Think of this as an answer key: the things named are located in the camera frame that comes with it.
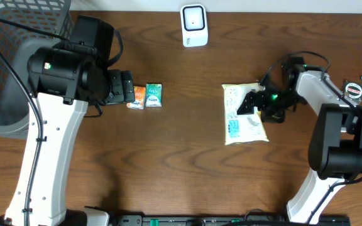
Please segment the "green tissue packet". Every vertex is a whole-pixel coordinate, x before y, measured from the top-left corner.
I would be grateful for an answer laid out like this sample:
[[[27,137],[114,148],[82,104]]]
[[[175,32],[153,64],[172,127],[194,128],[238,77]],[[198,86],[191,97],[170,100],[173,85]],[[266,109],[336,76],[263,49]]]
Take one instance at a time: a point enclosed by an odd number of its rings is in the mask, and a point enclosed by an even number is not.
[[[146,107],[162,106],[162,84],[146,85]]]

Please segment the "black round-logo snack packet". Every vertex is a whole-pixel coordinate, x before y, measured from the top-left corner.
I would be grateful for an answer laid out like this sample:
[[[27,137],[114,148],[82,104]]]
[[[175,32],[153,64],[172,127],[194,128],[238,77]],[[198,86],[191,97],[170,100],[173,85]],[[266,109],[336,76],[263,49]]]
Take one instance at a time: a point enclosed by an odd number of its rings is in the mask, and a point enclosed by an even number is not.
[[[343,82],[343,94],[355,103],[360,104],[362,102],[362,85],[345,80]]]

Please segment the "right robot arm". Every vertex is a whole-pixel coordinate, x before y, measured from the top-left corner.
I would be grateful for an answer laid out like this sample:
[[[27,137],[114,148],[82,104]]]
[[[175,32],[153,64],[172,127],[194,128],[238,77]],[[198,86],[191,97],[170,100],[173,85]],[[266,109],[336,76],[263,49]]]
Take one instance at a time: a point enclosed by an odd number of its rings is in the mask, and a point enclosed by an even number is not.
[[[349,100],[329,78],[328,67],[308,65],[301,52],[279,59],[284,89],[266,71],[261,91],[248,92],[237,114],[261,113],[263,122],[283,123],[298,103],[309,105],[317,121],[308,148],[310,170],[287,203],[287,225],[317,225],[321,213],[344,186],[362,182],[362,106]]]

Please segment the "orange snack packet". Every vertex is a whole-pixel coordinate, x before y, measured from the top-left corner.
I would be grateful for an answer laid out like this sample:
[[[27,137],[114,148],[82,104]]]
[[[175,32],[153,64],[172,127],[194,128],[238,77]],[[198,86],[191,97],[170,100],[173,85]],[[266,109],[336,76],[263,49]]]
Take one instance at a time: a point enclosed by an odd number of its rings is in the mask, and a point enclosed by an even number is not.
[[[143,110],[145,108],[146,87],[135,86],[134,97],[135,100],[133,102],[127,103],[126,107],[129,109]]]

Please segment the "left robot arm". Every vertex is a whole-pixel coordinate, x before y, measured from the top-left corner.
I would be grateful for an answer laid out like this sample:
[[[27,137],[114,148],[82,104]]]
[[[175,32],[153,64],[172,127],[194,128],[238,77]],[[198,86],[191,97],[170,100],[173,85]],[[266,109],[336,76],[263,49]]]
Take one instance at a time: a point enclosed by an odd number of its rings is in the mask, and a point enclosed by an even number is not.
[[[0,225],[107,225],[95,208],[68,210],[67,177],[80,123],[90,105],[134,100],[132,74],[115,70],[109,49],[59,43],[29,57],[33,87],[25,155],[15,194]]]

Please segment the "yellow snack bag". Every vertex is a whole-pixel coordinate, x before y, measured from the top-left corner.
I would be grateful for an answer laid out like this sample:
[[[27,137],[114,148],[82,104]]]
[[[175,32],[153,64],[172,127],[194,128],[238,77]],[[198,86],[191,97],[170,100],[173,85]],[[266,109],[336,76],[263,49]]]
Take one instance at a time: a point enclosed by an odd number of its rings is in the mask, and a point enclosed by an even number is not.
[[[222,84],[224,91],[225,145],[250,143],[254,141],[268,142],[261,121],[261,113],[254,107],[253,114],[237,115],[237,109],[243,103],[248,92],[262,91],[257,83]]]

